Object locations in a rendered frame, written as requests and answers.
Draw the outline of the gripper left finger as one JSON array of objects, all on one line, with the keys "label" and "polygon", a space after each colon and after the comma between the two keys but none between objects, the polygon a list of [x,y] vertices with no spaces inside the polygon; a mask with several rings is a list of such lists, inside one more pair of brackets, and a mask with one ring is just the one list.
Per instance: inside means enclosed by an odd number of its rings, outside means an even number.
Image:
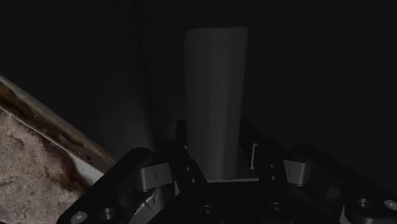
[{"label": "gripper left finger", "polygon": [[174,185],[179,193],[149,221],[137,224],[207,224],[207,183],[197,163],[177,139],[162,142],[156,152],[134,148],[74,202],[57,224],[132,224],[155,192]]}]

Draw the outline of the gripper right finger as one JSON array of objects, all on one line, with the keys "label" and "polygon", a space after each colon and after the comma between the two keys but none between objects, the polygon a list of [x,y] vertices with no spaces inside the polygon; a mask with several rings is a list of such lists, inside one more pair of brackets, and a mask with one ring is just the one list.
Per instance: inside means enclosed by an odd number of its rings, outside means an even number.
[{"label": "gripper right finger", "polygon": [[291,149],[240,123],[240,147],[273,224],[397,224],[397,195],[308,143]]}]

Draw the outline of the tall grey box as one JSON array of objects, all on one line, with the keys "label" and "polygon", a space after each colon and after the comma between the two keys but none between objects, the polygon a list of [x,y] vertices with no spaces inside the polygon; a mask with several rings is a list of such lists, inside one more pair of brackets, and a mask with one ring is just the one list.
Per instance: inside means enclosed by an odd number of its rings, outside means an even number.
[{"label": "tall grey box", "polygon": [[248,29],[199,28],[186,33],[187,151],[206,179],[235,179]]}]

